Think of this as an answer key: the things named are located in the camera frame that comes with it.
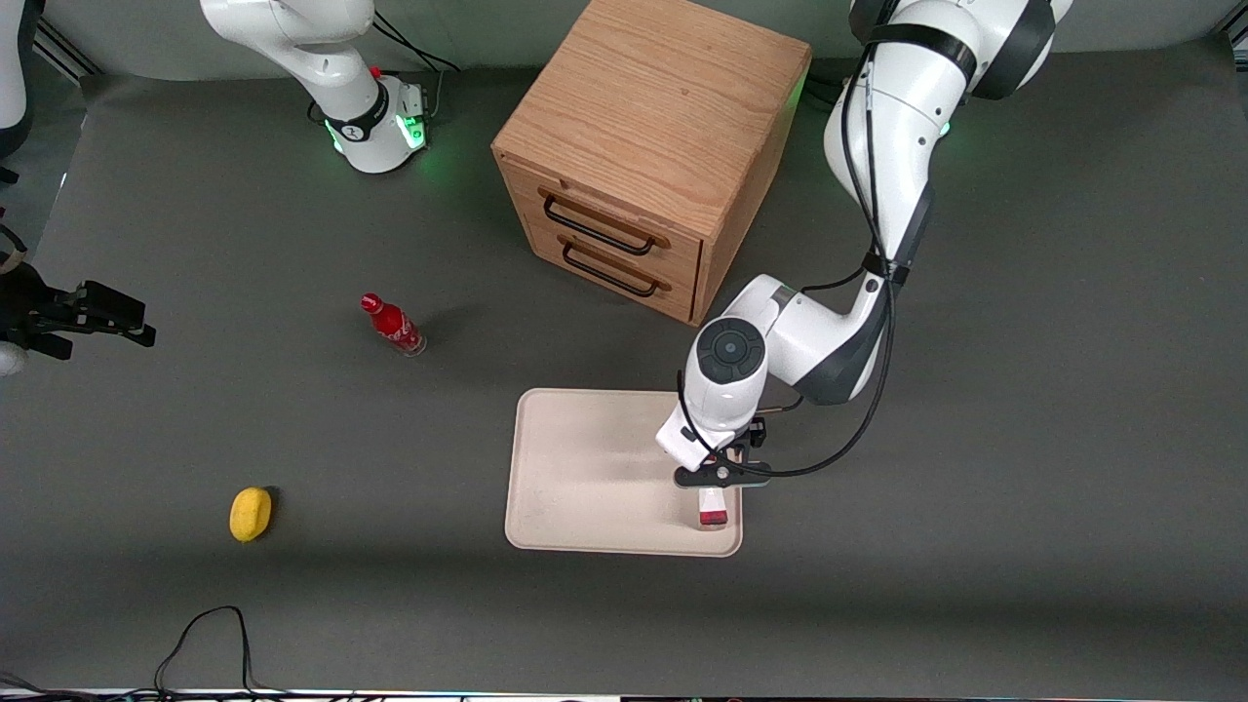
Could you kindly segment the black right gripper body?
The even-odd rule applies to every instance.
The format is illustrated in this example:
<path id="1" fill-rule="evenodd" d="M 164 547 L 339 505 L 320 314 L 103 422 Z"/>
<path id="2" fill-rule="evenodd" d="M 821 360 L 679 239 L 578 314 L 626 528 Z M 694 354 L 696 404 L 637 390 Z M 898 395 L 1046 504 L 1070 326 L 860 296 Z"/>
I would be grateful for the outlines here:
<path id="1" fill-rule="evenodd" d="M 14 353 L 41 353 L 71 358 L 74 342 L 55 334 L 76 320 L 79 292 L 44 284 L 37 270 L 22 259 L 4 259 L 1 276 L 2 342 Z"/>

